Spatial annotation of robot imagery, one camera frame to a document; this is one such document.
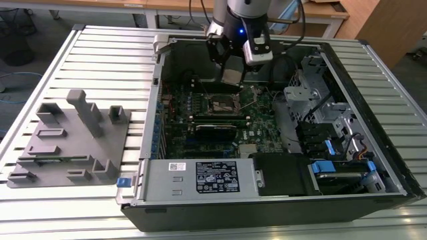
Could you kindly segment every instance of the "power supply label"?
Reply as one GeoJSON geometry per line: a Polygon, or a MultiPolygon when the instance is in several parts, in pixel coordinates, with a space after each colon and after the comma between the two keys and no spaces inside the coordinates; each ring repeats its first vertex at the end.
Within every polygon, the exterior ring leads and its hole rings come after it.
{"type": "Polygon", "coordinates": [[[235,161],[195,163],[196,191],[200,194],[240,192],[235,161]]]}

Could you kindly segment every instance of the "blue cable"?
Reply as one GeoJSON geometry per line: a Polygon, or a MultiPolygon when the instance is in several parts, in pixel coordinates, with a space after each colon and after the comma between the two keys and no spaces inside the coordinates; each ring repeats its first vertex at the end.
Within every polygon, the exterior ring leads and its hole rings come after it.
{"type": "Polygon", "coordinates": [[[21,72],[11,72],[11,73],[8,73],[8,74],[4,74],[4,75],[1,75],[0,76],[0,78],[4,78],[4,77],[7,77],[7,76],[9,76],[9,75],[19,75],[19,74],[28,74],[28,75],[37,75],[39,77],[43,77],[43,75],[40,74],[40,73],[36,73],[36,72],[29,72],[29,71],[21,71],[21,72]]]}
{"type": "Polygon", "coordinates": [[[4,100],[0,100],[0,103],[4,103],[4,104],[23,104],[23,103],[27,103],[27,101],[4,101],[4,100]]]}
{"type": "MultiPolygon", "coordinates": [[[[39,77],[43,77],[43,75],[40,73],[29,72],[29,71],[20,71],[20,72],[11,72],[8,74],[4,74],[4,75],[0,76],[0,78],[4,78],[4,77],[11,76],[11,75],[19,75],[19,74],[23,74],[23,75],[37,75],[39,77]]],[[[27,101],[5,101],[5,100],[0,100],[0,103],[4,103],[4,104],[23,104],[25,102],[27,101]]]]}

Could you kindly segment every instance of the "green circuit board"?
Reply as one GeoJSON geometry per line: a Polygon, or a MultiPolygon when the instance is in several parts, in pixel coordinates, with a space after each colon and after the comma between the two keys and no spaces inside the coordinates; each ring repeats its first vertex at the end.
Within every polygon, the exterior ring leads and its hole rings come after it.
{"type": "Polygon", "coordinates": [[[244,84],[238,93],[203,93],[189,87],[169,84],[163,91],[167,111],[165,139],[168,159],[239,158],[239,146],[256,145],[256,151],[284,151],[272,112],[272,96],[260,93],[256,84],[244,84]],[[231,141],[198,141],[195,126],[234,126],[231,141]]]}

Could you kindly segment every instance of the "black trash bin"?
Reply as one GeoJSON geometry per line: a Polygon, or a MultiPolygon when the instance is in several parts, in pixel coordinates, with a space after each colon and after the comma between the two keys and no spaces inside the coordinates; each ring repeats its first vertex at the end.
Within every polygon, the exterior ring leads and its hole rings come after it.
{"type": "Polygon", "coordinates": [[[35,23],[21,8],[0,8],[0,18],[0,59],[9,66],[23,66],[35,58],[25,39],[37,31],[35,23]]]}

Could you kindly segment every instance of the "white label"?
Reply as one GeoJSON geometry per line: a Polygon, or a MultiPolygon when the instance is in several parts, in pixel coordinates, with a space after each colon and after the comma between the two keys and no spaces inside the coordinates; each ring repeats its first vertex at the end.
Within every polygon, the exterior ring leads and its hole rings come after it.
{"type": "Polygon", "coordinates": [[[334,19],[344,19],[344,18],[347,18],[346,16],[336,16],[336,15],[332,15],[331,16],[331,18],[334,18],[334,19]]]}
{"type": "Polygon", "coordinates": [[[123,4],[125,7],[132,7],[132,8],[143,8],[144,6],[141,4],[123,4]]]}
{"type": "Polygon", "coordinates": [[[185,162],[169,162],[168,163],[169,171],[185,171],[185,162]]]}

